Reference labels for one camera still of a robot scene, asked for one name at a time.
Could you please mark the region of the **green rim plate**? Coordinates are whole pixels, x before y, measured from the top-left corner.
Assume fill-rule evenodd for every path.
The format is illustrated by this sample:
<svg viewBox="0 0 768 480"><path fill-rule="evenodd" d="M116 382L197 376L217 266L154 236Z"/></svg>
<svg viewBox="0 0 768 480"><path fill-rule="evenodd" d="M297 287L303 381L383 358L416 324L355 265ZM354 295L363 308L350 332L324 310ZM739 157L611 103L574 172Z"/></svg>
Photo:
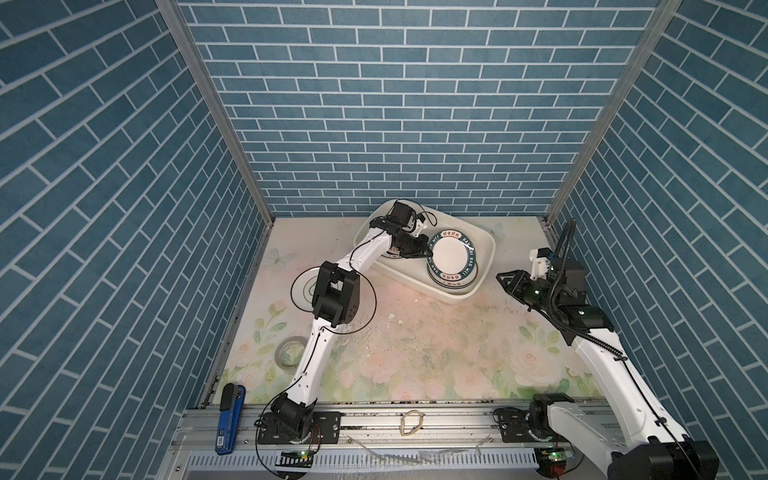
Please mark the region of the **green rim plate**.
<svg viewBox="0 0 768 480"><path fill-rule="evenodd" d="M474 244L467 235L455 229L445 229L434 234L429 241L433 256L427 264L446 273L458 273L466 268L477 267Z"/></svg>

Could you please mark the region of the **orange sunburst plate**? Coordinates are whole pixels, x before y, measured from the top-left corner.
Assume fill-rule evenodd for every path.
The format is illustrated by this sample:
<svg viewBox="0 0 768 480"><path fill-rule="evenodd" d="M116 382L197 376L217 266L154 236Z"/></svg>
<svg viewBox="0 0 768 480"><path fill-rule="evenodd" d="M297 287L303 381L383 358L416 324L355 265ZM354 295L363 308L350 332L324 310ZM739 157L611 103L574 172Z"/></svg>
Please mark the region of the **orange sunburst plate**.
<svg viewBox="0 0 768 480"><path fill-rule="evenodd" d="M473 285L478 276L478 268L466 268L458 273L446 273L435 268L432 264L427 264L427 273L430 279L442 288L449 290L460 290Z"/></svg>
<svg viewBox="0 0 768 480"><path fill-rule="evenodd" d="M390 248L388 249L383 256L387 259L402 259L402 255L400 254L400 251L397 248Z"/></svg>

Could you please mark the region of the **white clover plate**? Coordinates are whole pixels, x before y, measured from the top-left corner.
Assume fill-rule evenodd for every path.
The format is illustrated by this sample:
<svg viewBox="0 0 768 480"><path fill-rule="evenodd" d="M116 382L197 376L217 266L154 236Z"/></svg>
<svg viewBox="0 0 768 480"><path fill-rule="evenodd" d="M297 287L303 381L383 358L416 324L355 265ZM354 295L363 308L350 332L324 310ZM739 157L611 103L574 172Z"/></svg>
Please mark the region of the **white clover plate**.
<svg viewBox="0 0 768 480"><path fill-rule="evenodd" d="M290 298L294 306L307 313L313 311L313 297L319 274L318 267L309 268L300 273L292 282Z"/></svg>

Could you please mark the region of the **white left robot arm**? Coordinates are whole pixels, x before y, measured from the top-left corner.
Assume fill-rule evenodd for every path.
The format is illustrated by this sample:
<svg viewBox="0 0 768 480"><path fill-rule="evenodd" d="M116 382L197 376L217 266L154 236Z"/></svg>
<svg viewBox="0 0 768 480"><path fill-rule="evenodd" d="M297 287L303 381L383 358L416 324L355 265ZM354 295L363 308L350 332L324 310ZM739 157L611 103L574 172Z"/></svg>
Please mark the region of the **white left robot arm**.
<svg viewBox="0 0 768 480"><path fill-rule="evenodd" d="M290 384L265 409L292 441L302 441L314 431L312 417L330 353L339 337L356 332L349 324L360 307L365 271L390 250L400 259L431 257L429 237L423 233L428 225L437 225L433 213L398 199L385 214L369 222L363 240L347 255L317 268L308 343Z"/></svg>

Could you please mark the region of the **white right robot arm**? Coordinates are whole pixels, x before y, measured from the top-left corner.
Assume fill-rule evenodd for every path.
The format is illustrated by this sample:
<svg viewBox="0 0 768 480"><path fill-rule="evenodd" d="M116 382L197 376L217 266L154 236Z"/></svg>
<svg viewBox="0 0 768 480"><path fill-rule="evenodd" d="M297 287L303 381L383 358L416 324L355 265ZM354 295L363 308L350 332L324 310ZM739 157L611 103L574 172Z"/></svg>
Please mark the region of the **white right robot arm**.
<svg viewBox="0 0 768 480"><path fill-rule="evenodd" d="M565 440L608 479L713 479L720 461L658 400L607 315L567 284L565 259L536 256L531 270L496 276L502 289L541 314L586 364L621 431L614 435L564 393L537 394L526 417L531 437Z"/></svg>

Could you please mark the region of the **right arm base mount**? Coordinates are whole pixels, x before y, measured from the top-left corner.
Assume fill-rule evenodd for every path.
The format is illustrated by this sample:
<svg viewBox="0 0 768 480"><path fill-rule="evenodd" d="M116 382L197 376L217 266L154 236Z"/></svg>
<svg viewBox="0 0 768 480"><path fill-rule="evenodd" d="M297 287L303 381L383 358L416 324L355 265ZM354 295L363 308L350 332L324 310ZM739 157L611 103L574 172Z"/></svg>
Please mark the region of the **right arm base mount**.
<svg viewBox="0 0 768 480"><path fill-rule="evenodd" d="M493 411L492 417L503 443L539 442L531 431L528 415L527 411L514 407L500 407Z"/></svg>

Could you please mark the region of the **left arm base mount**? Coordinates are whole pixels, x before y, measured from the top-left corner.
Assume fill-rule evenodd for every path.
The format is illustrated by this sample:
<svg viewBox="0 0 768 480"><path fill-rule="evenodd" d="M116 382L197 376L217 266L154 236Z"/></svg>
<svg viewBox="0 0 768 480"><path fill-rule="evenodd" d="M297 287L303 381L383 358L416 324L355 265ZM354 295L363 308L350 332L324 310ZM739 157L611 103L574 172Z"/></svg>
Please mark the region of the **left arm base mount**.
<svg viewBox="0 0 768 480"><path fill-rule="evenodd" d="M254 422L257 442L264 445L307 444L311 436L321 446L337 444L342 414L339 411L315 411L300 419L284 421L274 412L264 413Z"/></svg>

